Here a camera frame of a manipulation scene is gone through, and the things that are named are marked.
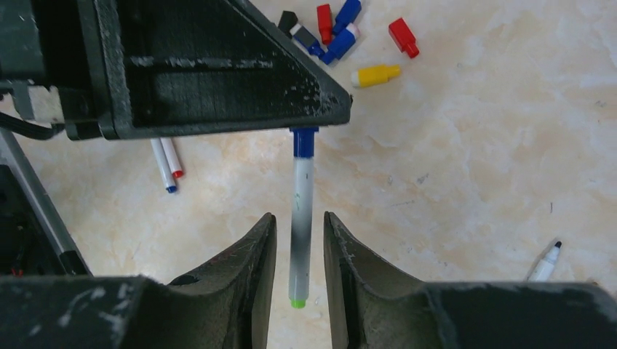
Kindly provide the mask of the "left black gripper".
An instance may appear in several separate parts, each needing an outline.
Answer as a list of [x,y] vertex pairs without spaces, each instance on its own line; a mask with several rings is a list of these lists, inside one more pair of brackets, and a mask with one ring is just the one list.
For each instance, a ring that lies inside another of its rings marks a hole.
[[351,95],[249,1],[3,1],[1,128],[135,140],[346,124]]

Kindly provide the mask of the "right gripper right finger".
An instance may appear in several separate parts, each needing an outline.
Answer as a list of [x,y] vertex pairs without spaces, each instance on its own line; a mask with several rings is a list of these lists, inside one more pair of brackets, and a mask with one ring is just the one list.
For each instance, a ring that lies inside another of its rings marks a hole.
[[358,240],[325,212],[324,264],[334,348],[428,348],[425,282]]

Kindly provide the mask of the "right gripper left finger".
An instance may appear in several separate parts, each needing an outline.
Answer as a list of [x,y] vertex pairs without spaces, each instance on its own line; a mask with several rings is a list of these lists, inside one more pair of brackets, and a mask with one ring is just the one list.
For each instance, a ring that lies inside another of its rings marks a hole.
[[237,242],[174,278],[173,348],[265,348],[276,269],[276,218],[264,214]]

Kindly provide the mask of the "black pen cap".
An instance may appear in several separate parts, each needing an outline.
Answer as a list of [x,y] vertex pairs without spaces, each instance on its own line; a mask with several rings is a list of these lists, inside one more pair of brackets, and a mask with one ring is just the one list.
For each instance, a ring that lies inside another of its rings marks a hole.
[[291,29],[298,24],[298,17],[297,15],[292,12],[292,11],[287,11],[284,10],[281,14],[281,17],[279,19],[279,22],[277,24],[277,28],[283,32],[283,34],[291,39],[292,38],[292,34],[291,34]]

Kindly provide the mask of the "yellow cap marker pen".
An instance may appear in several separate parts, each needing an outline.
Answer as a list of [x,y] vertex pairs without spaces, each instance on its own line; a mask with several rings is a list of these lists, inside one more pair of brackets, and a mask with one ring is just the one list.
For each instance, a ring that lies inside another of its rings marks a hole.
[[545,282],[550,279],[559,259],[562,247],[561,241],[556,241],[554,245],[536,263],[530,274],[525,279],[529,282]]

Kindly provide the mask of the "blue pen cap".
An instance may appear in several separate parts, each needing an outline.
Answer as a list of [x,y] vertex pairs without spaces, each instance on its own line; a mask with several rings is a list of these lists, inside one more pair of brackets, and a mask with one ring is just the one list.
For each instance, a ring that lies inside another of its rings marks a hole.
[[333,34],[337,36],[347,25],[353,23],[362,9],[361,0],[345,0],[338,14],[335,16]]
[[319,40],[302,24],[296,23],[291,27],[290,34],[309,55],[321,58],[325,54]]
[[329,65],[335,60],[340,60],[357,42],[360,31],[355,24],[348,24],[327,46],[327,51],[320,60]]

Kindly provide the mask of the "red pen cap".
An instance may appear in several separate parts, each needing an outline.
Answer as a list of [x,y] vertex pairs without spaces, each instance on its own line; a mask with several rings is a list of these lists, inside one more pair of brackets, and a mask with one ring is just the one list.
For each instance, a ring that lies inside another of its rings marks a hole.
[[389,34],[398,49],[409,58],[413,59],[420,54],[416,37],[402,17],[389,24]]
[[322,4],[317,7],[317,25],[321,42],[329,45],[333,40],[333,19],[329,4]]

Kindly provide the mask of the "yellow pen cap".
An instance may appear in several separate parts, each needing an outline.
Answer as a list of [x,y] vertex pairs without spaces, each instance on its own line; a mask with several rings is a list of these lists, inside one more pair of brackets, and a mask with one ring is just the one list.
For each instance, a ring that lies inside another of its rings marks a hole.
[[361,68],[351,75],[351,85],[356,88],[365,88],[377,84],[385,84],[401,74],[399,65],[375,65]]

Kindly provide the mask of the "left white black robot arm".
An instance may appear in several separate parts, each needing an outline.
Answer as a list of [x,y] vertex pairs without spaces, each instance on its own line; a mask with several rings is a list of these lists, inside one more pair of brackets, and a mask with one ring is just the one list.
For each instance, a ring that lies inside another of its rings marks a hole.
[[3,1],[1,212],[37,219],[43,268],[87,273],[17,135],[136,140],[345,124],[351,95],[249,1]]

